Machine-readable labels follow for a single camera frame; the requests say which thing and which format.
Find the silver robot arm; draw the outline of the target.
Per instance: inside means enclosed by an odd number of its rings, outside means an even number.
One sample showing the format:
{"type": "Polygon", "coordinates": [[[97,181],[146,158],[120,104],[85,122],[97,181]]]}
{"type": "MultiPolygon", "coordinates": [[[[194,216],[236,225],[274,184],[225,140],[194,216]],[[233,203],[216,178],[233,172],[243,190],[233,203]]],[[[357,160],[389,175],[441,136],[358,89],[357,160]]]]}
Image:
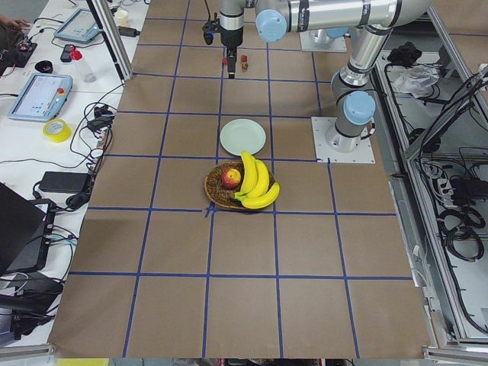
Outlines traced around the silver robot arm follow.
{"type": "Polygon", "coordinates": [[[333,38],[351,32],[352,47],[346,63],[331,78],[336,119],[323,135],[333,151],[351,153],[372,135],[364,129],[371,123],[376,104],[365,87],[391,31],[418,19],[431,4],[403,0],[221,1],[220,10],[209,14],[203,32],[207,43],[212,43],[214,34],[220,35],[230,78],[236,73],[247,9],[254,10],[258,35],[266,43],[277,43],[292,32],[299,33],[302,40],[315,34],[333,38]]]}

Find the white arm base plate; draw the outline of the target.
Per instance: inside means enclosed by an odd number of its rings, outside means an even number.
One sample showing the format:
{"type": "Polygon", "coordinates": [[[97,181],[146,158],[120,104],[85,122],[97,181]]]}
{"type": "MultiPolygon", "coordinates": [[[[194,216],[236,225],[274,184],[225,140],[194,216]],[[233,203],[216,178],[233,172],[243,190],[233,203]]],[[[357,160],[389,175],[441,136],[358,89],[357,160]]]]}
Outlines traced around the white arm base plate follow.
{"type": "Polygon", "coordinates": [[[323,163],[374,164],[374,152],[368,129],[361,135],[345,137],[336,130],[335,117],[312,117],[316,160],[323,163]]]}

